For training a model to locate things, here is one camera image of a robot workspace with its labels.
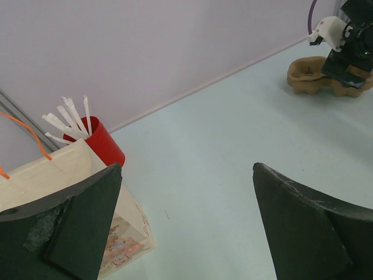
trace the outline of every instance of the tabletop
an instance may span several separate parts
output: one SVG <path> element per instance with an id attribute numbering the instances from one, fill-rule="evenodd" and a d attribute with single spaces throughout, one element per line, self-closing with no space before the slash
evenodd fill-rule
<path id="1" fill-rule="evenodd" d="M 113 133 L 157 248 L 108 280 L 275 280 L 255 162 L 373 208 L 373 92 L 287 85 L 292 61 L 329 50 L 303 42 Z"/>

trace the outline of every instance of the paper bag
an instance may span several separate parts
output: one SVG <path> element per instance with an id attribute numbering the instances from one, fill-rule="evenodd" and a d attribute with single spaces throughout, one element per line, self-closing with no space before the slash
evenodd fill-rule
<path id="1" fill-rule="evenodd" d="M 82 139 L 50 157 L 51 160 L 44 157 L 8 173 L 8 179 L 0 176 L 0 212 L 50 195 L 106 168 Z M 100 278 L 153 248 L 155 243 L 147 219 L 136 199 L 122 185 Z"/>

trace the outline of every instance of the orange cord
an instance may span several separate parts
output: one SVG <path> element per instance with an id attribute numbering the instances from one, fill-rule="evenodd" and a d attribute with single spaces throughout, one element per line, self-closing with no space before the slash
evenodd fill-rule
<path id="1" fill-rule="evenodd" d="M 35 132 L 34 132 L 34 131 L 33 131 L 33 130 L 32 130 L 32 129 L 27 125 L 27 124 L 24 124 L 23 122 L 21 122 L 20 120 L 17 120 L 16 118 L 12 117 L 11 115 L 7 115 L 7 114 L 4 114 L 4 113 L 2 113 L 2 112 L 0 112 L 0 115 L 4 116 L 4 117 L 6 117 L 6 118 L 10 118 L 12 121 L 15 121 L 16 123 L 22 125 L 22 126 L 25 127 L 27 130 L 29 130 L 29 131 L 31 132 L 31 134 L 35 137 L 35 139 L 36 139 L 36 141 L 37 141 L 37 143 L 38 143 L 38 145 L 39 145 L 39 148 L 40 148 L 41 153 L 43 154 L 43 156 L 45 156 L 45 157 L 46 157 L 47 159 L 49 159 L 49 160 L 52 160 L 51 156 L 48 155 L 48 154 L 46 153 L 46 151 L 44 150 L 43 145 L 42 145 L 42 143 L 40 142 L 39 137 L 36 135 L 36 133 L 35 133 Z M 1 175 L 2 177 L 6 178 L 6 179 L 10 179 L 10 177 L 9 177 L 6 173 L 4 173 L 4 171 L 1 169 L 1 166 L 0 166 L 0 175 Z"/>

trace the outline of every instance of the printed picture on bag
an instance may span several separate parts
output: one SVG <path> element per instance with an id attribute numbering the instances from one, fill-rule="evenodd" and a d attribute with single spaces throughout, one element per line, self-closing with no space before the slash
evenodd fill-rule
<path id="1" fill-rule="evenodd" d="M 133 256 L 143 251 L 144 244 L 137 242 L 130 236 L 125 236 L 125 232 L 129 227 L 130 224 L 120 216 L 114 216 L 101 263 L 100 274 L 128 263 Z"/>

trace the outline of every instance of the red cylindrical container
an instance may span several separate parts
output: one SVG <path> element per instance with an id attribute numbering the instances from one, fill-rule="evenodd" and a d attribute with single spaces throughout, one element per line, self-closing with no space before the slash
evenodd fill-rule
<path id="1" fill-rule="evenodd" d="M 116 162 L 123 166 L 125 155 L 122 150 L 118 147 L 117 143 L 115 143 L 109 132 L 107 132 L 101 121 L 96 117 L 90 118 L 92 135 L 86 139 L 87 144 L 107 166 Z M 87 118 L 82 118 L 82 121 L 88 131 Z M 75 142 L 75 139 L 67 135 L 64 135 L 64 139 Z"/>

